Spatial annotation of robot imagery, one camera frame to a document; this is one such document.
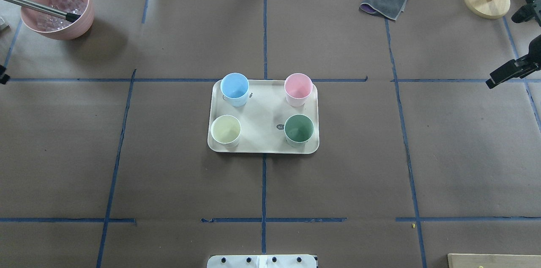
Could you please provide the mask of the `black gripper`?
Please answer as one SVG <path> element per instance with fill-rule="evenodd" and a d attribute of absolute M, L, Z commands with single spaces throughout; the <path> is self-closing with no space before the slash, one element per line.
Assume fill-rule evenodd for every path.
<path fill-rule="evenodd" d="M 533 0 L 532 2 L 522 6 L 511 17 L 514 23 L 527 22 L 534 19 L 538 25 L 540 21 L 541 1 Z M 489 74 L 489 79 L 486 81 L 489 89 L 495 88 L 497 85 L 508 81 L 509 79 L 522 79 L 525 75 L 529 75 L 540 70 L 541 62 L 541 36 L 537 36 L 529 44 L 529 52 L 518 58 L 517 60 L 509 60 L 499 68 Z"/>

